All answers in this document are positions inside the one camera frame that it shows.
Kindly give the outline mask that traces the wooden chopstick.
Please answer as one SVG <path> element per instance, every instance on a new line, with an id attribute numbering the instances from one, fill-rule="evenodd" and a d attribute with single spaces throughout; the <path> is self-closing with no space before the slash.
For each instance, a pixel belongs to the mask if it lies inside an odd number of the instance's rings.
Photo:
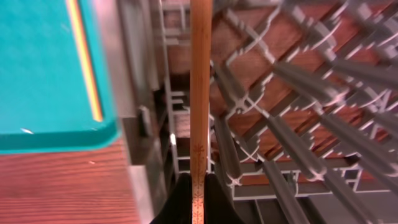
<path id="1" fill-rule="evenodd" d="M 103 121 L 103 112 L 101 109 L 100 97 L 96 86 L 95 73 L 91 61 L 89 45 L 87 43 L 86 32 L 78 0 L 65 1 L 68 16 L 72 25 L 75 45 L 78 52 L 78 58 L 82 69 L 85 88 L 88 95 L 92 117 L 97 122 Z"/>
<path id="2" fill-rule="evenodd" d="M 190 1 L 190 173 L 192 223 L 205 222 L 205 176 L 208 156 L 212 0 Z"/>

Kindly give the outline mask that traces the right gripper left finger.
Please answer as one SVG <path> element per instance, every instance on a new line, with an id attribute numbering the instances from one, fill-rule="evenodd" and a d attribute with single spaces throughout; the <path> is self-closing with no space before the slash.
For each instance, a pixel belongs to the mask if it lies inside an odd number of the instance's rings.
<path id="1" fill-rule="evenodd" d="M 160 213 L 150 224 L 192 223 L 192 178 L 188 173 L 179 175 L 178 181 Z"/>

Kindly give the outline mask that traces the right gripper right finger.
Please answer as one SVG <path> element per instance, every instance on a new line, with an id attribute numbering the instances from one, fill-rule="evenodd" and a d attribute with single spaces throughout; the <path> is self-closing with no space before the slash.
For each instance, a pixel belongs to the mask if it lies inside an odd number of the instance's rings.
<path id="1" fill-rule="evenodd" d="M 228 200 L 216 175 L 206 175 L 204 193 L 206 224 L 244 224 Z"/>

